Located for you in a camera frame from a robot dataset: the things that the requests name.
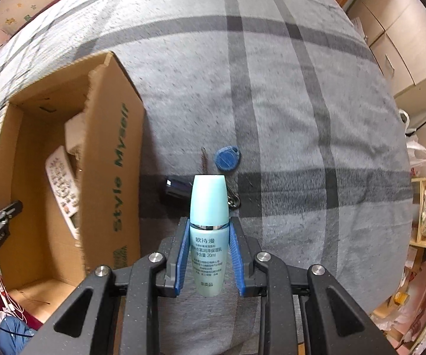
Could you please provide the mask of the light blue lotion bottle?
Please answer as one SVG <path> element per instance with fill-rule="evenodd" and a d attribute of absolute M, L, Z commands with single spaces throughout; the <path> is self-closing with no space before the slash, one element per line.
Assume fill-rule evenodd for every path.
<path fill-rule="evenodd" d="M 190 202 L 189 243 L 195 286 L 202 296 L 217 296 L 222 290 L 229 226 L 225 177 L 196 175 Z"/>

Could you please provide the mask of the white remote control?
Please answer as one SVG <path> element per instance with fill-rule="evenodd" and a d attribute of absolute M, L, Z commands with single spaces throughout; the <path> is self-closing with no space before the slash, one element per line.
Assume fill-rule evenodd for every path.
<path fill-rule="evenodd" d="M 76 216 L 79 210 L 80 192 L 68 155 L 62 145 L 45 161 L 45 171 L 65 223 L 72 237 L 78 241 L 80 236 Z"/>

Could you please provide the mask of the black round earbud case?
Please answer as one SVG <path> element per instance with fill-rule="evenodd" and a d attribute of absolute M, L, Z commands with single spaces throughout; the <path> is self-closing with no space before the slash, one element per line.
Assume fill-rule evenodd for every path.
<path fill-rule="evenodd" d="M 170 200 L 189 203 L 191 201 L 193 183 L 191 180 L 179 176 L 167 176 L 164 186 L 164 194 Z"/>

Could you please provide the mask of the brown cardboard box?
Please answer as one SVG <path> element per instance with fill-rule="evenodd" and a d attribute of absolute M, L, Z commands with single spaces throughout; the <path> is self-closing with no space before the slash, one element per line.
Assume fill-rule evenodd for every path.
<path fill-rule="evenodd" d="M 0 131 L 0 210 L 19 201 L 0 248 L 8 295 L 47 321 L 100 265 L 141 255 L 144 106 L 111 51 L 14 94 Z"/>

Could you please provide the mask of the large white power adapter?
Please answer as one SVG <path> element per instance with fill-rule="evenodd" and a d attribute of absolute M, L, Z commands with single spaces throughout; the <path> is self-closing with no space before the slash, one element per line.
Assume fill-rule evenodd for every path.
<path fill-rule="evenodd" d="M 65 150 L 81 160 L 81 149 L 85 142 L 85 113 L 73 116 L 64 124 Z"/>

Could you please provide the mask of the blue oval key fob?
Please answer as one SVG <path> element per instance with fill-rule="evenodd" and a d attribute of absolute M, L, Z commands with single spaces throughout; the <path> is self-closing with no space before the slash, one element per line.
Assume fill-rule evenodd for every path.
<path fill-rule="evenodd" d="M 241 152 L 237 146 L 220 148 L 214 155 L 214 164 L 220 172 L 233 172 L 240 160 Z"/>

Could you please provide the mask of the wooden shelf with clutter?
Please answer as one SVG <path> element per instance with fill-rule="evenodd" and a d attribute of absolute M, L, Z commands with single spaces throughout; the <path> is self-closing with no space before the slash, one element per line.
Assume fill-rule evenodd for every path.
<path fill-rule="evenodd" d="M 412 178 L 413 221 L 400 283 L 371 313 L 397 354 L 426 354 L 426 177 Z"/>

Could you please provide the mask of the white plastic bag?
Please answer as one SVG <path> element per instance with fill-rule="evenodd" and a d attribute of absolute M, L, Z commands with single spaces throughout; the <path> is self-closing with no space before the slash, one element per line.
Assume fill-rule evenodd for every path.
<path fill-rule="evenodd" d="M 399 110 L 402 123 L 404 124 L 404 135 L 406 139 L 407 153 L 411 168 L 426 165 L 426 147 L 419 143 L 416 129 L 410 128 L 410 116 L 403 109 Z"/>

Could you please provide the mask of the grey plaid bed cover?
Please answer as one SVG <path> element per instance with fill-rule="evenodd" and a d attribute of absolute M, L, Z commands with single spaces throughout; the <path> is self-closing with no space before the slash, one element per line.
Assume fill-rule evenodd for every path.
<path fill-rule="evenodd" d="M 394 292 L 412 216 L 404 127 L 335 0 L 62 0 L 0 48 L 0 128 L 11 94 L 108 50 L 145 104 L 143 253 L 181 216 L 163 179 L 233 144 L 248 235 L 322 264 L 367 312 Z"/>

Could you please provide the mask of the beige wardrobe cabinet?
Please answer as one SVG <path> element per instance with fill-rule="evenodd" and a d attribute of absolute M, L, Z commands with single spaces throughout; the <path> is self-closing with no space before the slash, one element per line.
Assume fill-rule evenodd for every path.
<path fill-rule="evenodd" d="M 420 0 L 336 0 L 358 19 L 397 106 L 426 112 L 426 7 Z"/>

